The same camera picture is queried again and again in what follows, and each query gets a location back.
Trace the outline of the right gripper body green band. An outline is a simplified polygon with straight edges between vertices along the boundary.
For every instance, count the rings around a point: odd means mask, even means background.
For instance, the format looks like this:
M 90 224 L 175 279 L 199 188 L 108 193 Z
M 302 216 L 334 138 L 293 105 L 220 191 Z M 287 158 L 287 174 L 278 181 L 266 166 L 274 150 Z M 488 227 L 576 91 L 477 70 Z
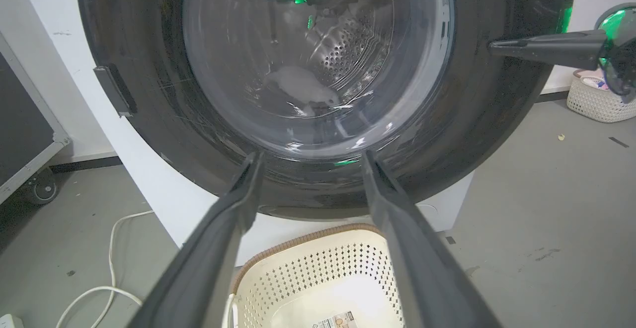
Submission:
M 605 31 L 607 41 L 598 59 L 609 90 L 622 102 L 636 96 L 636 4 L 616 5 L 597 19 L 595 29 Z

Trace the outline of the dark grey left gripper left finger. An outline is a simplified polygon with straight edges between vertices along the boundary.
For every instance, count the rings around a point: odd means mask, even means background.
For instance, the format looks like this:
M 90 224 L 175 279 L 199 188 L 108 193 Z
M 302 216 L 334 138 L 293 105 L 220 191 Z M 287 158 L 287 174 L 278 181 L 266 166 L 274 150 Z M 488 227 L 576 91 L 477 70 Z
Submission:
M 225 328 L 230 280 L 241 239 L 253 226 L 263 185 L 263 155 L 247 156 L 168 265 L 130 328 Z

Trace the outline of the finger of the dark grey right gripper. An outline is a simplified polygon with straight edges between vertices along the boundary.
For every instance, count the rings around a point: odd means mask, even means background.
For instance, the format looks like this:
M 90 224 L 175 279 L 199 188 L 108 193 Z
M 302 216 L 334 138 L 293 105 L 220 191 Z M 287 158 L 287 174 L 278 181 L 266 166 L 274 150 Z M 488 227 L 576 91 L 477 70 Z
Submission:
M 492 41 L 491 54 L 582 70 L 597 69 L 609 40 L 602 29 Z

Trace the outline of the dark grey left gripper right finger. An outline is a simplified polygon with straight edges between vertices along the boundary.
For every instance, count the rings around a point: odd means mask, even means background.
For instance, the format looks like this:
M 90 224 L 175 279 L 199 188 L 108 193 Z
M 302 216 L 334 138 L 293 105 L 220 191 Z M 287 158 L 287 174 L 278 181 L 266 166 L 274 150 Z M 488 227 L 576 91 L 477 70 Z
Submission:
M 398 181 L 362 155 L 373 224 L 388 242 L 407 328 L 499 328 L 501 323 Z

